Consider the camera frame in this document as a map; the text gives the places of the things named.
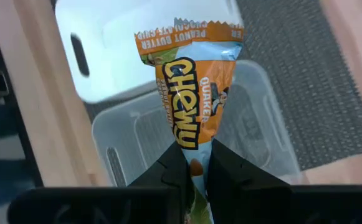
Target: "cartoon character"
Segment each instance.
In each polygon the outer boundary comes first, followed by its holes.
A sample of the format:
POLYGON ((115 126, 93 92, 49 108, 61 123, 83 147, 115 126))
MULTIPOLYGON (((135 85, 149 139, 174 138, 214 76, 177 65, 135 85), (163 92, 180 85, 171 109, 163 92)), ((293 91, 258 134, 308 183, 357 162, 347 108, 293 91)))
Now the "cartoon character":
POLYGON ((228 97, 229 87, 218 92, 218 87, 216 83, 211 83, 211 116, 217 114, 218 106, 222 108, 225 107, 225 102, 228 97))

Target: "orange wrapper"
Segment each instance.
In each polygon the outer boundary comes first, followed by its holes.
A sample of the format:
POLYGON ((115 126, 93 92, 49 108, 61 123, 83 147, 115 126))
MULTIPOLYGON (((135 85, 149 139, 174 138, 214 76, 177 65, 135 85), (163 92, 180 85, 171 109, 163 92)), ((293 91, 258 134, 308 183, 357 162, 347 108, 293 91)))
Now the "orange wrapper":
POLYGON ((213 223, 205 188, 211 141, 221 122, 243 33, 234 24, 180 21, 135 34, 142 61, 156 68, 169 126, 190 166, 195 186, 186 214, 190 223, 213 223))

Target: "wooden table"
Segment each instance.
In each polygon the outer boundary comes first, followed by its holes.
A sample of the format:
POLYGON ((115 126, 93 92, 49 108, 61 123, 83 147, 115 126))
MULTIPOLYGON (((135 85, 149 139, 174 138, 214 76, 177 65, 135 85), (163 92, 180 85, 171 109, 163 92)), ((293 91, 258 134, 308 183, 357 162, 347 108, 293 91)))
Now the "wooden table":
MULTIPOLYGON (((362 94, 362 0, 322 0, 362 94)), ((0 47, 45 186, 108 185, 49 0, 0 0, 0 47)), ((362 184, 362 155, 304 172, 306 184, 362 184)))

